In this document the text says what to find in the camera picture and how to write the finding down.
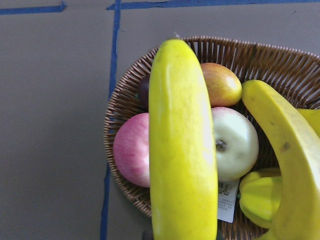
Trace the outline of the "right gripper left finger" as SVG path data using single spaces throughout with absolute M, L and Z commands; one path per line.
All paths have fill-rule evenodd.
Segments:
M 143 231 L 142 240 L 153 240 L 153 232 L 151 230 Z

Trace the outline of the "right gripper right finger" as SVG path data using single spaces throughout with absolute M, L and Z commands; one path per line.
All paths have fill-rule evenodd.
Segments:
M 222 232 L 219 229 L 217 230 L 216 240 L 225 240 Z

